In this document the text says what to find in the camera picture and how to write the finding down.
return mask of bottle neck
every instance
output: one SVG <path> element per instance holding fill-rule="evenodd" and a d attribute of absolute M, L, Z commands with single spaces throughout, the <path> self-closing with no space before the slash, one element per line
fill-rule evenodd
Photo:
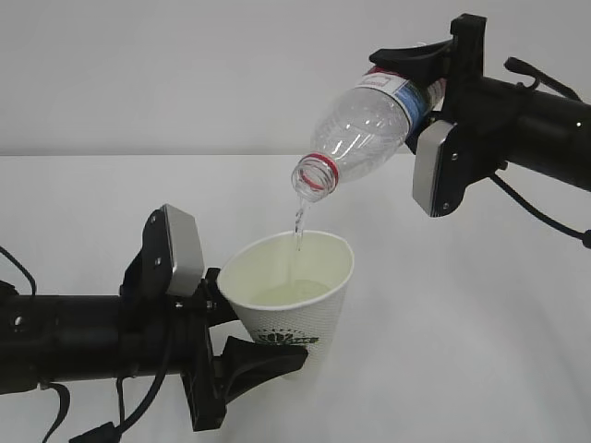
<path fill-rule="evenodd" d="M 311 203 L 327 197 L 338 181 L 339 170 L 334 161 L 317 152 L 303 157 L 292 173 L 294 190 Z"/>

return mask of black cable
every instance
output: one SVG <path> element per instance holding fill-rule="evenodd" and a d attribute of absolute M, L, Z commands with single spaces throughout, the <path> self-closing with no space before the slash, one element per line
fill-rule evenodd
<path fill-rule="evenodd" d="M 126 403 L 123 397 L 123 380 L 125 377 L 119 377 L 115 382 L 117 388 L 117 402 L 119 407 L 119 425 L 121 425 L 126 419 Z"/>
<path fill-rule="evenodd" d="M 57 395 L 59 396 L 59 411 L 57 412 L 57 416 L 54 423 L 52 424 L 52 427 L 50 427 L 49 431 L 47 431 L 47 434 L 45 434 L 42 443 L 47 443 L 47 440 L 49 440 L 49 437 L 51 437 L 55 432 L 55 429 L 57 429 L 64 422 L 67 412 L 70 409 L 70 391 L 67 390 L 64 385 L 49 383 L 45 387 L 47 389 L 53 389 L 55 392 L 57 392 Z"/>
<path fill-rule="evenodd" d="M 493 174 L 490 176 L 490 179 L 495 183 L 495 185 L 497 185 L 503 191 L 505 191 L 509 195 L 509 197 L 515 200 L 522 208 L 524 208 L 527 212 L 532 214 L 538 220 L 544 222 L 548 226 L 556 229 L 557 231 L 560 231 L 561 233 L 565 233 L 566 235 L 569 235 L 573 238 L 583 240 L 584 245 L 589 247 L 586 243 L 586 239 L 590 234 L 589 231 L 587 231 L 586 233 L 580 233 L 572 228 L 569 228 L 568 226 L 563 225 L 559 221 L 550 218 L 548 215 L 544 214 L 543 212 L 532 206 L 531 203 L 529 203 L 527 200 L 525 200 L 525 198 L 519 195 L 517 191 L 515 191 L 512 187 L 505 183 L 498 175 Z"/>
<path fill-rule="evenodd" d="M 167 331 L 166 331 L 166 339 L 164 345 L 164 352 L 163 352 L 163 359 L 160 363 L 160 367 L 156 372 L 156 376 L 154 380 L 151 382 L 151 386 L 146 393 L 146 396 L 138 405 L 136 410 L 131 413 L 131 415 L 117 427 L 117 431 L 119 434 L 123 434 L 126 432 L 131 426 L 138 422 L 141 416 L 148 410 L 154 399 L 156 398 L 156 394 L 158 390 L 160 390 L 161 385 L 164 382 L 164 378 L 166 377 L 166 372 L 168 371 L 168 364 L 170 362 L 171 354 L 173 353 L 173 337 L 174 337 L 174 328 L 171 324 L 172 321 L 169 320 L 167 324 Z"/>
<path fill-rule="evenodd" d="M 31 298 L 34 297 L 35 294 L 37 293 L 37 283 L 35 282 L 35 279 L 33 279 L 33 276 L 30 275 L 30 272 L 27 271 L 27 268 L 22 266 L 20 264 L 20 262 L 12 254 L 10 254 L 8 251 L 6 251 L 1 246 L 0 246 L 0 254 L 2 254 L 4 257 L 6 257 L 13 265 L 15 265 L 18 268 L 18 270 L 20 270 L 20 272 L 22 272 L 22 274 L 27 278 L 27 280 L 29 281 L 29 284 L 30 284 Z"/>

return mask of paper cup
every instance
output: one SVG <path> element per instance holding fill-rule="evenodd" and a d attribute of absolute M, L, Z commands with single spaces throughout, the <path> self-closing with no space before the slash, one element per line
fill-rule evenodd
<path fill-rule="evenodd" d="M 330 349 L 354 255 L 341 237 L 305 231 L 292 279 L 321 283 L 327 290 L 304 301 L 282 298 L 278 305 L 253 304 L 258 294 L 289 281 L 294 248 L 293 232 L 259 240 L 231 258 L 217 282 L 255 342 L 305 346 L 308 369 L 319 367 Z"/>

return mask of water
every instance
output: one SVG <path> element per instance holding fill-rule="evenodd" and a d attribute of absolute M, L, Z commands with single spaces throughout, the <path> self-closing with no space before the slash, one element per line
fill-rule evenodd
<path fill-rule="evenodd" d="M 292 250 L 290 251 L 289 259 L 287 260 L 287 279 L 288 285 L 294 287 L 294 270 L 297 266 L 297 259 L 299 252 L 302 250 L 302 242 L 304 241 L 304 221 L 306 219 L 306 211 L 309 203 L 300 197 L 299 208 L 295 213 L 295 227 L 294 235 L 292 237 Z"/>
<path fill-rule="evenodd" d="M 294 254 L 296 254 L 298 251 L 302 249 L 302 241 L 304 239 L 304 222 L 306 221 L 306 212 L 308 211 L 309 206 L 310 204 L 305 199 L 303 199 L 302 197 L 299 198 L 299 209 L 295 213 Z"/>
<path fill-rule="evenodd" d="M 330 288 L 312 280 L 288 281 L 274 288 L 257 293 L 250 299 L 252 305 L 281 306 L 311 300 L 327 293 Z"/>

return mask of white surface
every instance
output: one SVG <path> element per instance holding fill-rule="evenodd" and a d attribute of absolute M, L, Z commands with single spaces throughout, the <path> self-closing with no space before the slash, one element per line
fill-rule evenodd
<path fill-rule="evenodd" d="M 302 371 L 318 370 L 331 349 L 354 270 L 354 254 L 342 237 L 308 231 L 294 256 L 293 235 L 288 231 L 247 246 L 223 266 L 218 286 L 252 340 L 278 342 L 277 332 L 301 340 L 309 352 Z M 252 301 L 258 293 L 298 280 L 320 283 L 327 291 L 304 301 L 283 299 L 281 305 Z"/>
<path fill-rule="evenodd" d="M 3 0 L 0 152 L 302 152 L 380 47 L 489 18 L 487 73 L 524 58 L 591 99 L 588 0 Z"/>
<path fill-rule="evenodd" d="M 116 293 L 150 212 L 170 202 L 197 217 L 208 266 L 289 229 L 296 157 L 37 158 L 0 162 L 0 243 L 41 293 Z M 124 442 L 356 443 L 591 440 L 588 250 L 532 221 L 491 183 L 452 216 L 411 199 L 411 156 L 312 208 L 309 229 L 356 253 L 343 315 L 309 386 L 275 380 L 229 406 L 223 428 L 193 435 L 178 377 L 167 378 Z M 588 194 L 510 170 L 548 213 L 590 228 Z M 0 278 L 26 282 L 2 262 Z M 220 349 L 228 331 L 213 332 Z M 149 379 L 126 383 L 134 407 Z M 54 442 L 116 419 L 114 383 L 77 382 Z M 38 442 L 51 392 L 0 397 L 3 441 Z"/>

